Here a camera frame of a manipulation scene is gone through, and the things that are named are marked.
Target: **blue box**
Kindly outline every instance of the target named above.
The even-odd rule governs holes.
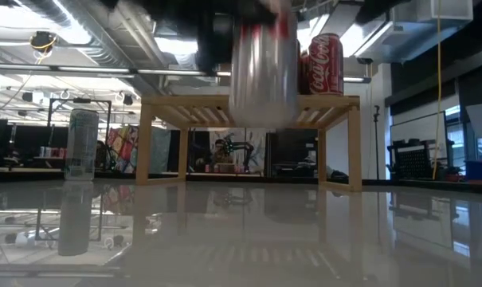
[[[482,180],[482,160],[465,162],[465,178],[467,180]]]

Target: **wooden table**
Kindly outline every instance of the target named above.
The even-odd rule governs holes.
[[[288,128],[318,130],[319,184],[346,191],[361,191],[361,118],[359,96],[299,95],[300,116]],[[174,125],[181,131],[178,176],[149,179],[152,117]],[[328,183],[326,175],[326,134],[348,120],[349,183]],[[139,125],[136,184],[151,185],[186,181],[189,128],[244,128],[235,124],[229,113],[229,96],[154,96],[144,97]]]

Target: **whiteboard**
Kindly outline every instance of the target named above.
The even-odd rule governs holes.
[[[391,143],[395,140],[409,139],[419,140],[435,140],[435,132],[437,126],[437,114],[423,116],[415,120],[403,122],[401,124],[394,124],[391,126]],[[439,153],[438,158],[447,158],[448,149],[446,148],[446,127],[445,127],[445,113],[439,114]],[[434,145],[430,145],[430,158],[433,158]]]

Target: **white floor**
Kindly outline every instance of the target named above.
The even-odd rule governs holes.
[[[0,286],[482,286],[482,195],[132,184],[0,184]]]

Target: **coca-cola logo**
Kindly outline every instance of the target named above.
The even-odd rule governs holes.
[[[324,67],[322,65],[312,64],[311,68],[311,81],[310,89],[312,92],[324,92],[329,90],[329,67]]]
[[[310,58],[321,65],[329,63],[329,37],[314,37],[310,47]]]
[[[317,36],[310,46],[310,89],[313,93],[329,90],[329,37]]]

